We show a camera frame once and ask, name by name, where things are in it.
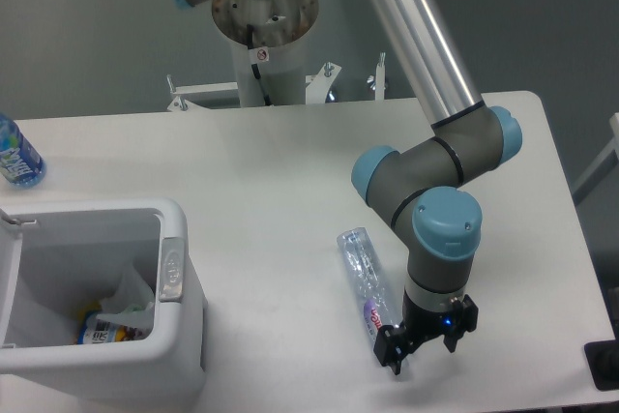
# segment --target clear plastic bottle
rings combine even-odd
[[[394,304],[393,293],[364,227],[340,234],[338,246],[373,346],[381,326],[399,325],[401,307]]]
[[[14,186],[31,188],[45,175],[45,163],[15,121],[0,113],[0,173]]]

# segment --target trash bin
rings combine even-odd
[[[189,394],[205,379],[206,299],[167,199],[0,210],[0,373],[80,398]],[[155,294],[142,340],[77,345],[79,314],[132,264]]]

